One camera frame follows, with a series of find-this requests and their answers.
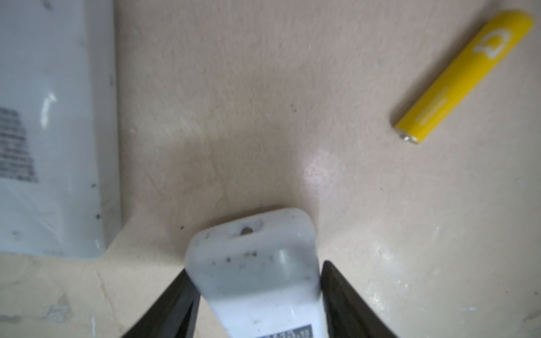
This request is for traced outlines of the red and white remote control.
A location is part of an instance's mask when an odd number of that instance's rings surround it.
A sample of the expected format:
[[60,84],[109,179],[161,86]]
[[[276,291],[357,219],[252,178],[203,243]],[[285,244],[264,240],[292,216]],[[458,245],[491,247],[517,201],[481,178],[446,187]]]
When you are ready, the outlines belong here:
[[185,270],[229,337],[327,337],[316,229],[282,208],[197,233]]

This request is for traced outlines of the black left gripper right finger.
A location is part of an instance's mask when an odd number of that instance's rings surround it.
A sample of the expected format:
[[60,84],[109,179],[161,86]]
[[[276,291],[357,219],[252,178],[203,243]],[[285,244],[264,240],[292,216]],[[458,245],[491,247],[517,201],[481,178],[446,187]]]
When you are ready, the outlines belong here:
[[329,337],[397,337],[330,261],[323,263],[321,290]]

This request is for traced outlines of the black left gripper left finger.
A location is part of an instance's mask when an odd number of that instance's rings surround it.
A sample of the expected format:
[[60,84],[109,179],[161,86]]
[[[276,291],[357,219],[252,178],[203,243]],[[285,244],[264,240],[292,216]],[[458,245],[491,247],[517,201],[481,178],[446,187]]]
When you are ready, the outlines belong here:
[[193,338],[200,299],[183,270],[123,338]]

